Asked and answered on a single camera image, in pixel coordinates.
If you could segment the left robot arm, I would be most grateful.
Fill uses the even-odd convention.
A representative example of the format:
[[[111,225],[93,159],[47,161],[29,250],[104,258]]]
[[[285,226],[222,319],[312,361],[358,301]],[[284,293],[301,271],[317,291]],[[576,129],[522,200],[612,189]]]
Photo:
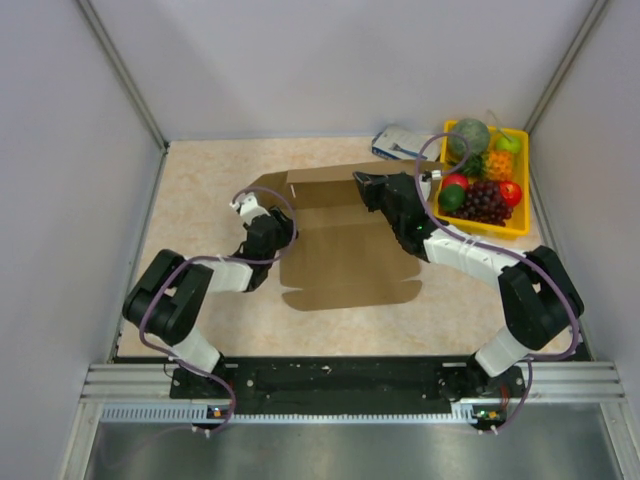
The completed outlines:
[[[218,366],[223,355],[196,327],[205,297],[255,291],[298,236],[295,221],[278,207],[257,215],[244,229],[245,240],[229,257],[186,259],[173,250],[161,250],[122,306],[124,319],[163,342],[161,351],[185,363],[193,372],[194,387],[209,397],[224,390],[227,374]]]

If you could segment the brown cardboard box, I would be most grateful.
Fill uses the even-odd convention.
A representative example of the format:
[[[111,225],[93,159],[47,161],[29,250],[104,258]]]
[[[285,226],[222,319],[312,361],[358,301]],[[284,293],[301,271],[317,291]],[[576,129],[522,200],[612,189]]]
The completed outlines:
[[[410,160],[266,173],[259,202],[296,218],[299,236],[279,262],[284,302],[317,310],[403,304],[422,288],[422,263],[405,252],[381,212],[362,201],[355,172],[414,173]]]

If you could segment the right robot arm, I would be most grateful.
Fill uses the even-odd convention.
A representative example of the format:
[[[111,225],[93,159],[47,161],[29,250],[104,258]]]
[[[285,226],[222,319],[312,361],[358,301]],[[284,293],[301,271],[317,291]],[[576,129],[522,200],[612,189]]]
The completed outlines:
[[[557,253],[544,245],[532,251],[476,241],[438,220],[426,209],[432,176],[407,173],[353,174],[360,198],[381,213],[408,254],[452,267],[488,285],[500,295],[505,325],[466,362],[459,377],[441,379],[444,397],[487,396],[503,374],[545,347],[559,333],[579,332],[584,303]]]

